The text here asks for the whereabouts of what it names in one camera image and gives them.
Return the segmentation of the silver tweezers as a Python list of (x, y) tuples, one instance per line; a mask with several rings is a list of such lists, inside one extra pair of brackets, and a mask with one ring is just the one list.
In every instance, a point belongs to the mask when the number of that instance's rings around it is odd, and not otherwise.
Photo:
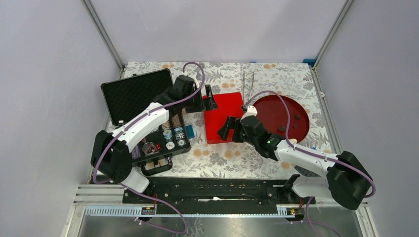
[(251, 90), (253, 87), (253, 81), (254, 81), (254, 67), (245, 68), (242, 75), (242, 89), (241, 89), (243, 102), (247, 102), (250, 98)]

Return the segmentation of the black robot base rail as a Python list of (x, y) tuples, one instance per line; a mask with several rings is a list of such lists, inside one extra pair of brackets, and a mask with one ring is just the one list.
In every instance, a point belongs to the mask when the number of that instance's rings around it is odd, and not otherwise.
[(149, 177), (144, 194), (164, 200), (184, 215), (284, 215), (315, 199), (299, 197), (290, 180)]

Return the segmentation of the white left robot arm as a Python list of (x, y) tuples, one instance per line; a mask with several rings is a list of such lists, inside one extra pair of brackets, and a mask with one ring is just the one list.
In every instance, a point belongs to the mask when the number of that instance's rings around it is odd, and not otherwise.
[(112, 132), (102, 130), (97, 133), (91, 158), (94, 183), (100, 184), (97, 172), (101, 172), (108, 182), (130, 189), (142, 203), (149, 202), (153, 198), (153, 190), (148, 186), (149, 180), (132, 167), (132, 150), (153, 129), (182, 110), (195, 113), (218, 108), (211, 86), (204, 81), (197, 86), (196, 82), (191, 77), (178, 76), (173, 86), (156, 96), (144, 111), (127, 124)]

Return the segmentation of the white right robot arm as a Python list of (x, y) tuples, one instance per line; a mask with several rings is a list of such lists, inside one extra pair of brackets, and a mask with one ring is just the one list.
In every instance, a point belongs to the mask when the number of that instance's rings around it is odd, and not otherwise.
[(284, 199), (296, 203), (301, 198), (331, 198), (349, 210), (358, 209), (365, 198), (376, 193), (373, 179), (350, 152), (327, 154), (292, 142), (288, 136), (268, 132), (256, 117), (254, 106), (243, 106), (240, 118), (228, 117), (218, 131), (226, 140), (233, 131), (232, 141), (246, 142), (264, 158), (289, 162), (316, 174), (315, 177), (295, 176), (283, 190)]

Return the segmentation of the red tin lid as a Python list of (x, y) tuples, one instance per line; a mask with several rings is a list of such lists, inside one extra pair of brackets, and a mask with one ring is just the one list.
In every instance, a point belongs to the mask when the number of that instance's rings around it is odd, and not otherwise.
[(242, 94), (240, 92), (221, 93), (213, 95), (218, 108), (204, 112), (205, 134), (208, 144), (233, 142), (234, 130), (230, 130), (227, 140), (222, 140), (218, 131), (225, 125), (227, 117), (240, 118), (244, 112)]

